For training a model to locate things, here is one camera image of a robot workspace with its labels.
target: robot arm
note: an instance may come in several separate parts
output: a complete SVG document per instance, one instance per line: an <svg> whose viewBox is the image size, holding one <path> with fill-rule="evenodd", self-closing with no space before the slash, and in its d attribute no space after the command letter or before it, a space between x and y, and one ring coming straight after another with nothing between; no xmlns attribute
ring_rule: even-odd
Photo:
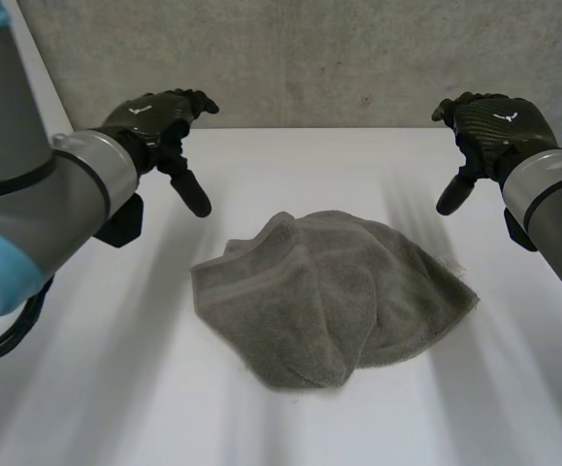
<svg viewBox="0 0 562 466"><path fill-rule="evenodd" d="M478 179L499 183L510 236L538 250L562 282L562 149L541 112L523 99L467 92L444 100L433 119L453 130L466 157L438 212L457 210Z"/></svg>
<svg viewBox="0 0 562 466"><path fill-rule="evenodd" d="M50 147L0 6L0 316L37 295L92 236L117 247L135 239L143 213L135 191L155 167L194 214L211 212L182 157L202 112L218 107L200 91L147 94Z"/></svg>

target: white table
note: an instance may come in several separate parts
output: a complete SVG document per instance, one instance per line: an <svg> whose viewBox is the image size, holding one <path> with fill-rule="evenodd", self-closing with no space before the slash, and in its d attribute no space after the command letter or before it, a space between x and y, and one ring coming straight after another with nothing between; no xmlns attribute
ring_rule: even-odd
<svg viewBox="0 0 562 466"><path fill-rule="evenodd" d="M0 360L0 465L562 464L562 285L510 241L496 184L435 213L461 160L448 131L202 130L185 150L213 215L150 174L142 238L92 240L60 271ZM415 359L270 391L194 314L188 269L279 211L328 209L455 257L481 302Z"/></svg>

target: crumpled towel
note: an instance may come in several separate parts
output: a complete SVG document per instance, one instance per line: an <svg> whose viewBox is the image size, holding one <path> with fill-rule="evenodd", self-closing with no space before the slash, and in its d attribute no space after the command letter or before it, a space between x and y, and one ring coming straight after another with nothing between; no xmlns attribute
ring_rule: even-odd
<svg viewBox="0 0 562 466"><path fill-rule="evenodd" d="M414 357L479 301L401 233L337 211L277 214L192 281L198 316L277 388L340 386Z"/></svg>

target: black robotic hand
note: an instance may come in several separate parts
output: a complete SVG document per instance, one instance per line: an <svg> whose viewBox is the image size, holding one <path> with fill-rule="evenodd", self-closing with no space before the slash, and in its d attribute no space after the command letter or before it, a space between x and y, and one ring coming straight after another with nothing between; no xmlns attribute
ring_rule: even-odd
<svg viewBox="0 0 562 466"><path fill-rule="evenodd" d="M464 203L477 180L489 178L502 187L522 160L558 147L550 126L534 104L503 94L466 92L454 101L445 99L432 119L443 120L453 130L455 143L466 157L466 164L460 167L436 206L444 216ZM528 250L536 250L507 209L505 220L514 241Z"/></svg>
<svg viewBox="0 0 562 466"><path fill-rule="evenodd" d="M208 216L212 204L187 168L182 139L203 112L217 114L218 105L200 90L167 90L145 94L118 106L99 131L115 137L133 156L139 175L154 167L171 177L171 186L197 216Z"/></svg>

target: gray wall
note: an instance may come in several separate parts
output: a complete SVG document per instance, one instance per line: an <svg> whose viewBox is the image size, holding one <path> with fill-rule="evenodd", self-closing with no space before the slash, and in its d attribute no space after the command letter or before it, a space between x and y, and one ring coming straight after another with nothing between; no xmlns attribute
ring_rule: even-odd
<svg viewBox="0 0 562 466"><path fill-rule="evenodd" d="M562 145L562 1L19 0L75 127L197 87L199 127L430 126L464 90L534 101Z"/></svg>

